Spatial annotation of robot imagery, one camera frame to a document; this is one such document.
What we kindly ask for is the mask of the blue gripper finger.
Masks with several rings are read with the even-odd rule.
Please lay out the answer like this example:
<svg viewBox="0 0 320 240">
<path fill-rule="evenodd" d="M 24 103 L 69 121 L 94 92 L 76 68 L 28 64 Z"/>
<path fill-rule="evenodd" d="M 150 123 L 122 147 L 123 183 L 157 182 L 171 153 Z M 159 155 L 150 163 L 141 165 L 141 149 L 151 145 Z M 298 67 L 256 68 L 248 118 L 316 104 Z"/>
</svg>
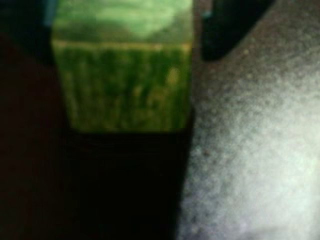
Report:
<svg viewBox="0 0 320 240">
<path fill-rule="evenodd" d="M 213 0 L 201 16 L 200 53 L 203 61 L 227 55 L 252 30 L 272 0 Z"/>
<path fill-rule="evenodd" d="M 2 0 L 0 32 L 43 64 L 53 64 L 51 36 L 55 0 Z"/>
</svg>

